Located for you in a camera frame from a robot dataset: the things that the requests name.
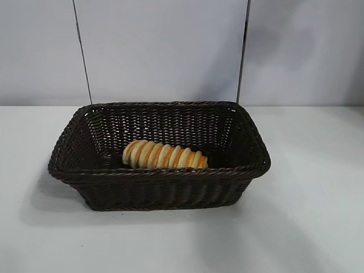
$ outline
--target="basket rim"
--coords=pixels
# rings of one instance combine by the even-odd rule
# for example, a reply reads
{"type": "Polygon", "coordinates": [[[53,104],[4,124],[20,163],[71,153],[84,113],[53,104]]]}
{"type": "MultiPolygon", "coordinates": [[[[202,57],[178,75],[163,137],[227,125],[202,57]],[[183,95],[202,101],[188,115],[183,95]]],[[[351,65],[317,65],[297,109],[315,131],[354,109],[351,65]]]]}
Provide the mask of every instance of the basket rim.
{"type": "MultiPolygon", "coordinates": [[[[86,114],[89,110],[99,107],[135,107],[135,106],[158,106],[158,107],[167,107],[178,105],[179,107],[191,107],[193,105],[201,106],[201,105],[225,105],[231,107],[235,110],[242,111],[249,118],[249,113],[238,103],[232,101],[173,101],[173,102],[109,102],[105,104],[92,104],[86,105],[78,109],[69,121],[69,124],[73,123],[76,125],[80,119],[80,117],[86,114]]],[[[271,167],[271,159],[269,153],[266,149],[266,146],[260,137],[259,144],[262,149],[262,157],[259,161],[254,162],[252,164],[246,166],[237,166],[234,168],[152,168],[152,169],[128,169],[128,168],[115,168],[115,169],[63,169],[60,166],[57,166],[56,163],[56,154],[57,148],[60,147],[61,137],[55,144],[55,147],[52,152],[52,156],[48,163],[48,172],[55,178],[61,176],[68,176],[69,178],[81,178],[81,177],[100,177],[104,178],[109,177],[110,179],[117,178],[148,178],[154,175],[164,177],[183,177],[183,176],[193,176],[197,177],[209,177],[209,176],[236,176],[239,179],[254,179],[264,175],[271,167]]]]}

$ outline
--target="golden brown crust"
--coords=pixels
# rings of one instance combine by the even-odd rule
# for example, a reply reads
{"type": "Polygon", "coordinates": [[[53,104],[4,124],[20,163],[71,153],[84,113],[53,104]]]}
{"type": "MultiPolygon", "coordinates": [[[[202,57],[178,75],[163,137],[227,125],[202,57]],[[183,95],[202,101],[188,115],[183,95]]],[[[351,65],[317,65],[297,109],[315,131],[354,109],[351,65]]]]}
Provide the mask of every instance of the golden brown crust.
{"type": "Polygon", "coordinates": [[[173,164],[172,164],[172,168],[177,168],[178,165],[178,161],[180,160],[181,154],[183,153],[185,149],[181,149],[178,151],[175,159],[173,160],[173,164]]]}
{"type": "Polygon", "coordinates": [[[139,142],[139,140],[133,140],[132,142],[130,142],[124,149],[123,152],[123,156],[122,156],[122,160],[123,163],[125,165],[129,165],[130,164],[130,154],[131,154],[131,150],[133,149],[134,145],[137,144],[139,142]]]}
{"type": "Polygon", "coordinates": [[[157,166],[157,164],[156,164],[157,158],[158,158],[159,153],[162,150],[162,148],[163,148],[163,144],[161,144],[161,143],[154,145],[153,150],[151,151],[148,161],[147,161],[147,168],[152,169],[157,166]]]}
{"type": "Polygon", "coordinates": [[[198,161],[200,160],[201,155],[202,155],[201,151],[195,152],[195,155],[193,157],[192,164],[191,164],[192,168],[197,168],[197,164],[198,164],[198,161]]]}
{"type": "Polygon", "coordinates": [[[173,152],[172,152],[171,156],[169,157],[168,168],[173,168],[173,163],[180,150],[181,150],[181,146],[177,145],[176,147],[174,147],[173,152]]]}
{"type": "Polygon", "coordinates": [[[157,166],[157,168],[160,168],[160,167],[166,167],[166,166],[164,166],[163,165],[163,162],[164,162],[164,160],[165,160],[165,158],[166,158],[166,154],[167,154],[167,152],[169,151],[169,149],[171,149],[172,147],[171,147],[171,145],[169,145],[169,144],[166,144],[166,145],[164,145],[163,146],[163,148],[162,148],[162,150],[160,151],[160,154],[159,154],[159,156],[158,156],[158,159],[157,159],[157,162],[156,162],[156,166],[157,166]]]}
{"type": "Polygon", "coordinates": [[[205,161],[205,156],[204,155],[201,155],[200,159],[198,160],[198,163],[197,163],[197,167],[196,168],[203,168],[204,161],[205,161]]]}
{"type": "Polygon", "coordinates": [[[145,139],[129,143],[122,160],[133,168],[208,168],[208,158],[201,151],[192,152],[190,148],[171,147],[145,139]]]}
{"type": "Polygon", "coordinates": [[[161,167],[168,167],[169,158],[171,157],[174,148],[172,146],[169,147],[168,151],[166,151],[166,156],[163,159],[161,167]]]}
{"type": "Polygon", "coordinates": [[[154,144],[154,141],[149,141],[144,145],[138,160],[139,168],[147,168],[147,161],[151,151],[153,150],[154,144]]]}
{"type": "Polygon", "coordinates": [[[139,156],[140,153],[143,150],[143,147],[148,143],[147,140],[142,140],[140,142],[138,142],[133,149],[131,150],[131,154],[130,154],[130,165],[133,169],[138,168],[138,161],[139,161],[139,156]]]}

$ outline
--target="spiral bread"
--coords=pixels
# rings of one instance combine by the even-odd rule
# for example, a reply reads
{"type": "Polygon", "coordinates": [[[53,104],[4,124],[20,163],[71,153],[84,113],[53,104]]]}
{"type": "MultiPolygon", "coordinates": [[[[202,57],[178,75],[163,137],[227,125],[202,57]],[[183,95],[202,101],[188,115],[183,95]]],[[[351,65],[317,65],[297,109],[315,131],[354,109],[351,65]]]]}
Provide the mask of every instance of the spiral bread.
{"type": "Polygon", "coordinates": [[[208,168],[207,156],[190,148],[172,147],[147,140],[134,140],[124,149],[122,156],[125,165],[136,168],[208,168]]]}

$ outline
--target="white table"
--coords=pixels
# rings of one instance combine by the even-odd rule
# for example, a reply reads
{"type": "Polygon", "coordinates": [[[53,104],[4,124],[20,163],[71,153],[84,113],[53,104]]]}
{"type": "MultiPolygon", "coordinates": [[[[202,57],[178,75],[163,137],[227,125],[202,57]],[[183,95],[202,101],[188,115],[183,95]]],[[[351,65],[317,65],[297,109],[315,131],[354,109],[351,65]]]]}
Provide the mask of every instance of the white table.
{"type": "Polygon", "coordinates": [[[0,107],[0,272],[364,272],[364,108],[247,107],[272,158],[231,207],[94,212],[47,174],[75,107],[0,107]]]}

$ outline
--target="rectangular basket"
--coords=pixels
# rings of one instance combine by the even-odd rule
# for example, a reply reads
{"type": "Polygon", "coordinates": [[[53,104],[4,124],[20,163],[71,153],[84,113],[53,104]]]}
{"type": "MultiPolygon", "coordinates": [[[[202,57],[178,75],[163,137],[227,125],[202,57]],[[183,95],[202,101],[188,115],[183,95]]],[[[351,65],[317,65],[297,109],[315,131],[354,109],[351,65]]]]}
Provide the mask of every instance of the rectangular basket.
{"type": "Polygon", "coordinates": [[[270,165],[254,122],[234,102],[122,102],[80,108],[48,170],[94,210],[200,209],[237,202],[270,165]],[[209,168],[131,169],[121,155],[134,139],[200,150],[209,168]]]}

